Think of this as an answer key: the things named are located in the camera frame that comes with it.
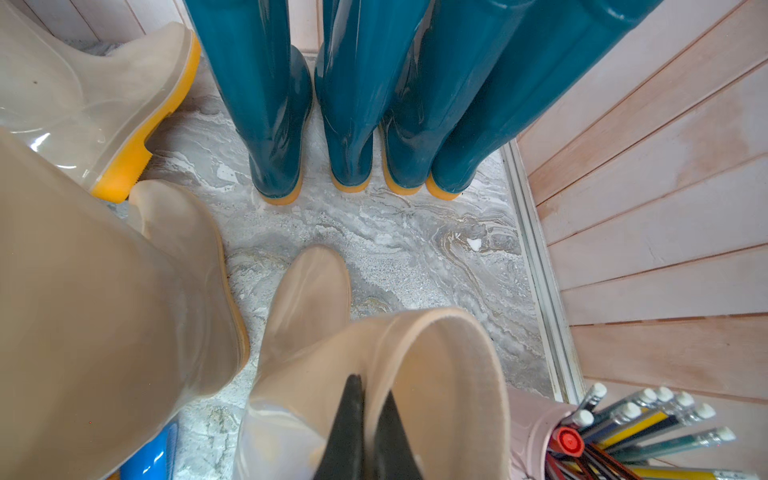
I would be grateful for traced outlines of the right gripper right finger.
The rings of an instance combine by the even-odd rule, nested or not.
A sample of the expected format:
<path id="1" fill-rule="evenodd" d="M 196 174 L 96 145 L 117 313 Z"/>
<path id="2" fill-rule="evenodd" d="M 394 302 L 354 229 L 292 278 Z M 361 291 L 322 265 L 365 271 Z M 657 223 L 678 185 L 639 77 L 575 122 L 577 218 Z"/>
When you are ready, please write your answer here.
<path id="1" fill-rule="evenodd" d="M 422 480 L 392 392 L 389 392 L 374 435 L 374 475 L 379 480 Z"/>

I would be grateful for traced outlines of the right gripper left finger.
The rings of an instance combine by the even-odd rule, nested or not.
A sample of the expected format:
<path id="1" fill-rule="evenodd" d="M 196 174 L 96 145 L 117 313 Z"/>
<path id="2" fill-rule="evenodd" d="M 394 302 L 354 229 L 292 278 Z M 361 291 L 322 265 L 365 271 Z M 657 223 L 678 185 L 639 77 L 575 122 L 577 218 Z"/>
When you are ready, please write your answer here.
<path id="1" fill-rule="evenodd" d="M 364 391 L 359 375 L 345 383 L 314 480 L 359 480 L 364 474 Z"/>

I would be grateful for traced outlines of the beige boot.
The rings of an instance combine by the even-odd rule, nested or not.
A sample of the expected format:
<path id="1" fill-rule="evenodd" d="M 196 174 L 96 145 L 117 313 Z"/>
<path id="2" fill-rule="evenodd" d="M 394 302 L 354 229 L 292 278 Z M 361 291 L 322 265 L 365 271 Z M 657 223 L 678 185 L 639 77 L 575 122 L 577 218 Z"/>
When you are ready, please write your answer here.
<path id="1" fill-rule="evenodd" d="M 364 474 L 392 392 L 423 479 L 504 479 L 510 410 L 495 347 L 458 308 L 352 320 L 347 266 L 333 249 L 304 249 L 270 307 L 257 376 L 239 430 L 237 479 L 312 479 L 347 378 L 364 391 Z"/>
<path id="2" fill-rule="evenodd" d="M 249 354 L 203 202 L 144 180 L 120 219 L 2 133 L 3 478 L 108 477 Z"/>
<path id="3" fill-rule="evenodd" d="M 182 103 L 201 54 L 178 22 L 105 56 L 80 51 L 1 4 L 1 128 L 93 196 L 120 203 Z"/>

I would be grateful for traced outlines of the large teal boot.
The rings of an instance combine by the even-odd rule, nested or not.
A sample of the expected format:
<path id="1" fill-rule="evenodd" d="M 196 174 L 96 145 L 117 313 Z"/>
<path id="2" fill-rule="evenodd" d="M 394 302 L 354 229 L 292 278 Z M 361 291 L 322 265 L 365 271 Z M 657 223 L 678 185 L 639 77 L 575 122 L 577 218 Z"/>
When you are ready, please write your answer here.
<path id="1" fill-rule="evenodd" d="M 291 45 L 285 1 L 188 1 L 220 96 L 249 155 L 252 183 L 272 205 L 296 200 L 312 107 L 306 60 Z"/>

